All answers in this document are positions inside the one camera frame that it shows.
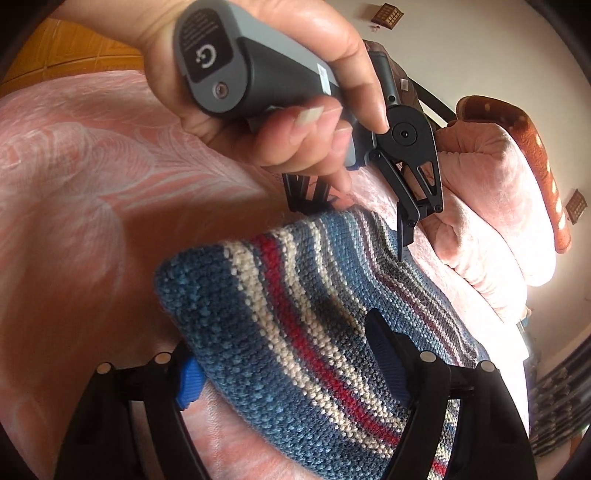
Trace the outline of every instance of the orange pillow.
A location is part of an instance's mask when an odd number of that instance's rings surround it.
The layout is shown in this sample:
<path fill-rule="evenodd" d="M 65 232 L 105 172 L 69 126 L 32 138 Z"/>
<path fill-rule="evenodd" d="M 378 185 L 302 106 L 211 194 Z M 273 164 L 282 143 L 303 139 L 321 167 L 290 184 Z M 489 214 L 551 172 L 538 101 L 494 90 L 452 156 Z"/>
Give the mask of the orange pillow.
<path fill-rule="evenodd" d="M 479 95 L 462 98 L 456 106 L 458 120 L 490 122 L 503 127 L 521 149 L 538 182 L 546 211 L 554 230 L 556 253 L 566 253 L 571 246 L 560 193 L 550 168 L 544 144 L 531 118 L 521 108 L 510 103 Z"/>

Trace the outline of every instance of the curtain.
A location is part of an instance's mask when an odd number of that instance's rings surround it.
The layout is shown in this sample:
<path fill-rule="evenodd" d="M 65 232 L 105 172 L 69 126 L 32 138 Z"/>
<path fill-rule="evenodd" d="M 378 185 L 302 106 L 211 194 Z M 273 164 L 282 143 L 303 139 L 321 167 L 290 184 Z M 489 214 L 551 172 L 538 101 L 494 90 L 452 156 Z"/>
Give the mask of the curtain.
<path fill-rule="evenodd" d="M 530 442 L 542 456 L 591 421 L 591 336 L 529 391 Z"/>

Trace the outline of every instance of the pink pillow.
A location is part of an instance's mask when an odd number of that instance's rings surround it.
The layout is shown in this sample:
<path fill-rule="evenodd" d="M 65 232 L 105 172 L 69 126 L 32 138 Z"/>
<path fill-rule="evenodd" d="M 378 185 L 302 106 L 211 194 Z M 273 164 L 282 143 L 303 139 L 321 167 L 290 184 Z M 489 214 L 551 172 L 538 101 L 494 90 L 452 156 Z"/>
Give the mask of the pink pillow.
<path fill-rule="evenodd" d="M 496 124 L 456 122 L 436 132 L 441 180 L 505 240 L 525 282 L 540 286 L 556 266 L 554 235 L 523 153 Z"/>
<path fill-rule="evenodd" d="M 420 187 L 408 170 L 405 178 L 418 196 Z M 505 323 L 521 319 L 527 285 L 519 265 L 500 234 L 443 187 L 442 213 L 421 221 L 439 260 L 482 295 Z"/>

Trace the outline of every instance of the wooden headboard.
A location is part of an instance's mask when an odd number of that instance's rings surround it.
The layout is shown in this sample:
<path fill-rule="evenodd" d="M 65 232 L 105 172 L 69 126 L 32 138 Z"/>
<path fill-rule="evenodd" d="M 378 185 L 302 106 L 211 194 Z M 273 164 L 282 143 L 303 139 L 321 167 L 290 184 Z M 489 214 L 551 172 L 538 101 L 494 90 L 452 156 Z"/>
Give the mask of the wooden headboard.
<path fill-rule="evenodd" d="M 12 62 L 0 84 L 0 98 L 53 78 L 143 68 L 138 50 L 79 25 L 48 18 Z"/>

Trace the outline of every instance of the power button icon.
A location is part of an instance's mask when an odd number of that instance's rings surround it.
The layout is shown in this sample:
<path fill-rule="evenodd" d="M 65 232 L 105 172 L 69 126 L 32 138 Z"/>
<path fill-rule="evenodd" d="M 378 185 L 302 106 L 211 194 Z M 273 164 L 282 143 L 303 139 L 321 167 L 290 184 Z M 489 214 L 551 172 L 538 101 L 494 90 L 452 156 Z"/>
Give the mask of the power button icon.
<path fill-rule="evenodd" d="M 195 61 L 201 65 L 202 69 L 208 69 L 211 67 L 217 58 L 217 51 L 210 43 L 199 48 L 196 52 Z"/>

